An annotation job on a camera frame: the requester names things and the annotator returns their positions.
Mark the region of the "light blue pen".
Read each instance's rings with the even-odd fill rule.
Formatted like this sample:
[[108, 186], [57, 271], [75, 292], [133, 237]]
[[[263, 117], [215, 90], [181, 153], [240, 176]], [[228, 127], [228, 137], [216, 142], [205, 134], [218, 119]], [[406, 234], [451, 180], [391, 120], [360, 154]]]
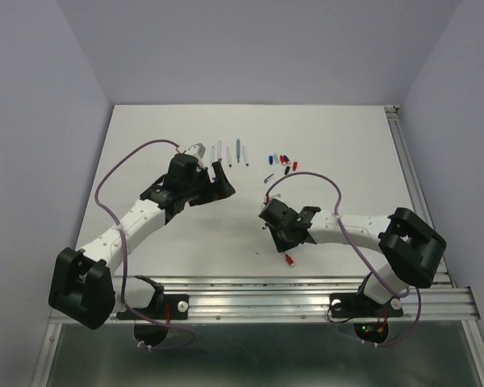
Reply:
[[241, 157], [241, 142], [240, 139], [236, 140], [236, 161], [237, 164], [240, 163], [240, 157]]

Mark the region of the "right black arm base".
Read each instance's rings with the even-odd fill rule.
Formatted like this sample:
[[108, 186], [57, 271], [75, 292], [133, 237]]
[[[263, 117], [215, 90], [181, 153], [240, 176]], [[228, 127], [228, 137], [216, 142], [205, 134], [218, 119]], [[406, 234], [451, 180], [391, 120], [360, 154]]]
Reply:
[[402, 304], [378, 304], [356, 293], [333, 293], [329, 297], [327, 319], [330, 323], [352, 323], [364, 343], [384, 344], [390, 332], [389, 320], [404, 315]]

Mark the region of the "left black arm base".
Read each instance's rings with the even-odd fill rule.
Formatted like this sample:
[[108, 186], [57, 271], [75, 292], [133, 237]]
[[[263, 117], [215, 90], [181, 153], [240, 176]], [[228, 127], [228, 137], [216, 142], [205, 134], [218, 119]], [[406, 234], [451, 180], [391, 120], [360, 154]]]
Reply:
[[192, 344], [197, 335], [179, 325], [188, 319], [190, 296], [185, 293], [156, 295], [144, 308], [114, 314], [119, 321], [133, 322], [137, 347], [149, 352], [177, 350]]

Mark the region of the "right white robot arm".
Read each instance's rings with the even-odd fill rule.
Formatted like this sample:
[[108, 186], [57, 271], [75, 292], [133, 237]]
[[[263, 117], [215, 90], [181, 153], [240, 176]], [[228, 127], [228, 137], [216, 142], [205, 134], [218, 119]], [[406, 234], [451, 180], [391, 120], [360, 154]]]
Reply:
[[340, 215], [317, 206], [297, 212], [273, 198], [259, 218], [279, 252], [304, 243], [350, 246], [369, 270], [355, 295], [363, 314], [374, 314], [411, 287], [430, 288], [447, 248], [442, 236], [403, 207], [387, 216]]

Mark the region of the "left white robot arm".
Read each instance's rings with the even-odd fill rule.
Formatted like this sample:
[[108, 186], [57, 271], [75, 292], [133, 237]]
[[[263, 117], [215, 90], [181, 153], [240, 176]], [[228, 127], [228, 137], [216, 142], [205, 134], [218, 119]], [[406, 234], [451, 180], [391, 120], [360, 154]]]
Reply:
[[166, 174], [154, 181], [112, 227], [56, 258], [48, 304], [89, 329], [99, 328], [113, 313], [125, 312], [128, 287], [114, 281], [119, 267], [150, 235], [166, 226], [186, 206], [201, 206], [231, 197], [235, 188], [220, 161], [202, 166], [200, 157], [177, 154]]

